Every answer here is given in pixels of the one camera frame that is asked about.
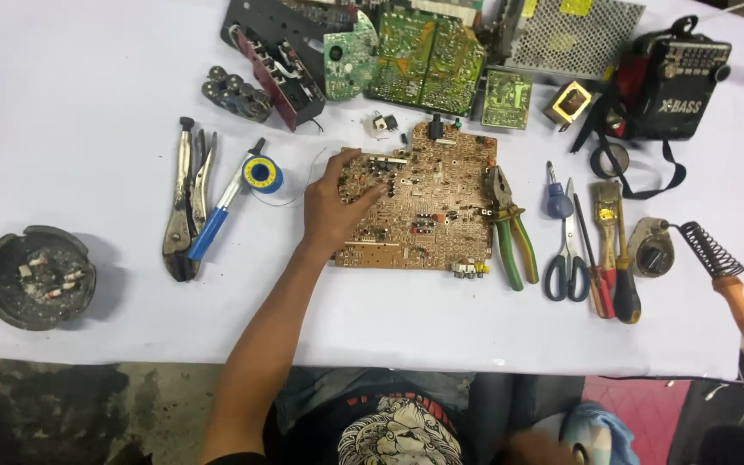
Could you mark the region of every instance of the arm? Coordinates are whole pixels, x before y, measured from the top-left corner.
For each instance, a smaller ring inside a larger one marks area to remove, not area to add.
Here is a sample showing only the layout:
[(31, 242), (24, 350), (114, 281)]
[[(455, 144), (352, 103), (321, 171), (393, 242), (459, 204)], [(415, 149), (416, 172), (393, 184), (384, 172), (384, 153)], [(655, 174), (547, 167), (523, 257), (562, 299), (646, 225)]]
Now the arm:
[(326, 261), (343, 247), (366, 211), (386, 191), (379, 185), (345, 205), (337, 193), (343, 165), (360, 150), (333, 156), (323, 177), (306, 188), (304, 239), (263, 305), (234, 345), (214, 392), (200, 463), (263, 451), (263, 423), (295, 357), (300, 328)]

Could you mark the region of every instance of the black strap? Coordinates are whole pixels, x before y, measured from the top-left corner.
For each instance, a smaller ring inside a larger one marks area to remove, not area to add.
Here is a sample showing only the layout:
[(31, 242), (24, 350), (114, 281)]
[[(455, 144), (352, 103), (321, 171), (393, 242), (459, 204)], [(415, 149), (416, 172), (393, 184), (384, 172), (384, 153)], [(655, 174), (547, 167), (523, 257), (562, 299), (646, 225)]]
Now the black strap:
[(673, 163), (676, 167), (674, 171), (674, 177), (670, 180), (670, 183), (664, 189), (657, 190), (645, 190), (642, 192), (633, 192), (630, 184), (625, 178), (625, 174), (622, 170), (622, 166), (616, 160), (613, 152), (610, 150), (610, 142), (605, 134), (607, 127), (607, 118), (610, 110), (613, 110), (618, 116), (624, 119), (627, 124), (627, 131), (630, 134), (641, 133), (639, 128), (639, 121), (636, 121), (623, 107), (622, 102), (618, 96), (618, 87), (615, 84), (616, 76), (611, 79), (611, 84), (602, 93), (602, 97), (594, 104), (593, 108), (590, 109), (590, 113), (587, 116), (587, 120), (584, 121), (584, 125), (579, 131), (579, 135), (576, 137), (573, 147), (570, 149), (570, 153), (576, 153), (581, 149), (587, 139), (590, 137), (590, 132), (596, 132), (598, 140), (601, 143), (604, 153), (608, 155), (608, 160), (614, 166), (614, 171), (618, 178), (622, 181), (622, 196), (624, 198), (632, 198), (635, 200), (647, 200), (648, 198), (654, 197), (658, 194), (665, 192), (666, 190), (673, 189), (678, 185), (682, 184), (685, 177), (688, 175), (688, 170), (674, 160), (674, 154), (670, 150), (670, 143), (667, 139), (662, 139), (662, 156), (670, 163)]

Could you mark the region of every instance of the concrete floor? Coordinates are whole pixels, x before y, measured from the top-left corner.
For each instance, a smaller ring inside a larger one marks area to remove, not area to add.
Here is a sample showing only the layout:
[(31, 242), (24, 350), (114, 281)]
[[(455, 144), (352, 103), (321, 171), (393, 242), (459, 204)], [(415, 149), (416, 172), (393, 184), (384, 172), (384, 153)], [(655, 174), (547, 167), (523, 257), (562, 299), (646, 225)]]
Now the concrete floor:
[(192, 463), (218, 370), (0, 361), (0, 464)]

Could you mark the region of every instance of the table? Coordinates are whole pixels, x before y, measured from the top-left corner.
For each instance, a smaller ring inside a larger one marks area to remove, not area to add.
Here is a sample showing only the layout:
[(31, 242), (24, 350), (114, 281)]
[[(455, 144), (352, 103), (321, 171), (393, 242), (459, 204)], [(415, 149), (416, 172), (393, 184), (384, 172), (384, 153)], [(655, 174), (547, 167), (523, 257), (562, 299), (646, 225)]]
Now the table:
[[(31, 333), (0, 320), (0, 357), (49, 363), (221, 363), (302, 237), (300, 201), (273, 208), (241, 196), (201, 276), (174, 282), (160, 247), (176, 165), (181, 116), (221, 136), (212, 172), (218, 198), (246, 148), (266, 137), (266, 155), (288, 178), (288, 199), (315, 179), (341, 146), (389, 152), (400, 137), (369, 138), (360, 120), (393, 113), (407, 131), (428, 115), (362, 98), (330, 102), (292, 135), (276, 114), (265, 125), (235, 118), (200, 94), (212, 65), (251, 77), (244, 58), (218, 37), (226, 0), (0, 0), (0, 237), (46, 224), (79, 237), (98, 267), (98, 290), (82, 318)], [(639, 33), (683, 14), (708, 14), (692, 2), (652, 0)], [(487, 2), (488, 15), (496, 9)], [(713, 96), (697, 136), (673, 145), (688, 166), (679, 188), (645, 202), (626, 201), (626, 225), (643, 216), (699, 221), (744, 261), (744, 19), (719, 16), (697, 29), (734, 45), (734, 73)], [(536, 86), (532, 107), (555, 89)], [(594, 143), (567, 153), (577, 127), (558, 134), (539, 111), (526, 132), (465, 131), (499, 138), (499, 163), (540, 270), (561, 249), (561, 222), (543, 211), (545, 162), (573, 177), (589, 205)], [(325, 152), (315, 160), (316, 154)], [(667, 183), (672, 166), (660, 144), (633, 149), (654, 171), (629, 173), (634, 190)], [(591, 227), (595, 241), (597, 233)], [(295, 363), (547, 374), (736, 374), (739, 332), (722, 298), (675, 236), (677, 262), (658, 280), (637, 280), (642, 321), (604, 321), (589, 304), (553, 303), (540, 285), (511, 291), (500, 262), (483, 280), (420, 270), (328, 267), (304, 322)]]

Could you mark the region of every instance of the solder wire spool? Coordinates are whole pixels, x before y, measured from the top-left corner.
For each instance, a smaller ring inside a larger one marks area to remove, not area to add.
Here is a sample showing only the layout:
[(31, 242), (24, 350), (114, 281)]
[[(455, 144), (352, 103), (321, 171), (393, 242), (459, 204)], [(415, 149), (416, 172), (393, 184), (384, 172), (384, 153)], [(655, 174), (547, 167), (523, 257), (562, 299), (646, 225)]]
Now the solder wire spool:
[(243, 179), (255, 192), (273, 194), (283, 185), (283, 171), (268, 156), (257, 155), (243, 163)]

